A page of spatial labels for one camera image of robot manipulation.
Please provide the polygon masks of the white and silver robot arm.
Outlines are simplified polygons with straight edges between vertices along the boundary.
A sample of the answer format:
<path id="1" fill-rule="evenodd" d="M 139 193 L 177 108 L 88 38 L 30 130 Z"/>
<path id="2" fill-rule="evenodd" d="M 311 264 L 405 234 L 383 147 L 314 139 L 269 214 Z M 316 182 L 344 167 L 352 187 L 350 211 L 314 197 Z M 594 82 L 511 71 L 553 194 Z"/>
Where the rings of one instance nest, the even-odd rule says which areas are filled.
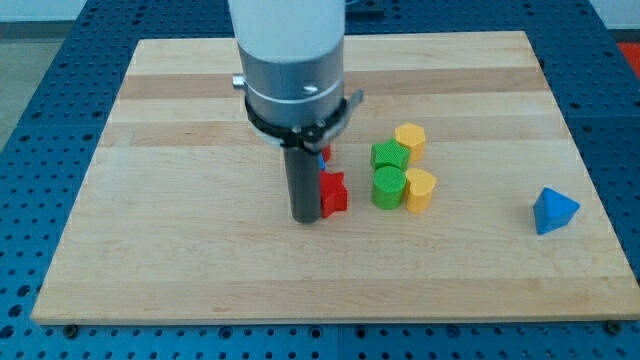
<path id="1" fill-rule="evenodd" d="M 344 96 L 343 0 L 229 0 L 253 112 L 279 127 L 332 115 Z"/>

